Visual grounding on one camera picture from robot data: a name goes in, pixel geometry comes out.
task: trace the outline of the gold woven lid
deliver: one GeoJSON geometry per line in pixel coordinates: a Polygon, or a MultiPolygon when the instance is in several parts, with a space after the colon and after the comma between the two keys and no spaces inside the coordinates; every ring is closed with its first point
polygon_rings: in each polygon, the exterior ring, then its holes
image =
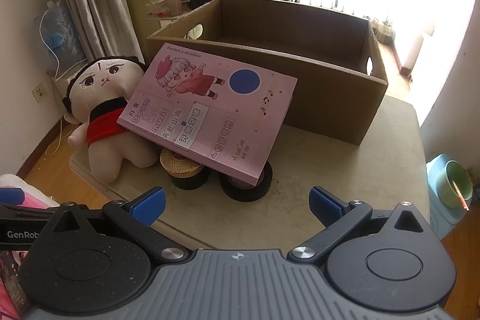
{"type": "Polygon", "coordinates": [[[200,163],[166,148],[160,153],[160,164],[165,168],[166,172],[176,178],[190,178],[203,169],[203,165],[200,163]]]}

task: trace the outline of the doll's face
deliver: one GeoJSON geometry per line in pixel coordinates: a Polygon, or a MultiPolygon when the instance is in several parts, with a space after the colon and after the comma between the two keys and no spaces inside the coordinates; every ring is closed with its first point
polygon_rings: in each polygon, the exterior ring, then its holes
{"type": "Polygon", "coordinates": [[[177,87],[184,80],[190,79],[193,71],[194,69],[192,67],[185,67],[178,75],[176,75],[170,82],[167,83],[167,86],[171,88],[177,87]]]}
{"type": "Polygon", "coordinates": [[[70,91],[72,115],[81,123],[88,122],[90,112],[106,100],[130,99],[143,70],[124,59],[99,60],[86,69],[70,91]]]}

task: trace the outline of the light blue stool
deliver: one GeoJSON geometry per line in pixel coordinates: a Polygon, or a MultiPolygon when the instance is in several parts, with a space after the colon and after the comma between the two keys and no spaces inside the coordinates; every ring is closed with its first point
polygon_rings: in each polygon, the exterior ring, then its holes
{"type": "MultiPolygon", "coordinates": [[[[440,198],[438,198],[437,178],[450,160],[452,159],[443,153],[427,163],[428,191],[430,196],[430,226],[439,239],[444,238],[466,213],[463,208],[450,209],[446,207],[440,198]]],[[[471,199],[470,197],[470,199],[465,200],[469,206],[471,199]]]]}

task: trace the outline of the beige table top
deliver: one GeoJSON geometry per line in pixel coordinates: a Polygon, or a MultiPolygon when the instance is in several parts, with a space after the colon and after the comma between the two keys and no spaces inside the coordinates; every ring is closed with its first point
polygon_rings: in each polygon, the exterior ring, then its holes
{"type": "Polygon", "coordinates": [[[375,209],[410,201],[429,218],[417,117],[410,104],[395,98],[384,98],[360,146],[284,125],[268,160],[270,191],[250,203],[225,195],[214,172],[202,187],[185,191],[172,185],[159,163],[139,169],[124,160],[119,177],[108,185],[91,176],[85,148],[72,155],[70,167],[110,199],[131,200],[162,186],[167,207],[154,228],[188,247],[281,248],[286,254],[323,229],[308,207],[313,186],[375,209]]]}

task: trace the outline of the metal screw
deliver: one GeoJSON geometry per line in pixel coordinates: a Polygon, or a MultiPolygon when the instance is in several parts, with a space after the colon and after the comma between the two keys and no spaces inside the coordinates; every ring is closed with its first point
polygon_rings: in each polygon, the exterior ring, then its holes
{"type": "Polygon", "coordinates": [[[292,255],[299,259],[309,259],[315,255],[315,250],[310,247],[296,247],[292,250],[292,255]]]}
{"type": "Polygon", "coordinates": [[[175,260],[175,259],[183,258],[185,256],[185,251],[183,251],[181,248],[170,247],[170,248],[165,248],[162,251],[161,255],[165,259],[175,260]]]}

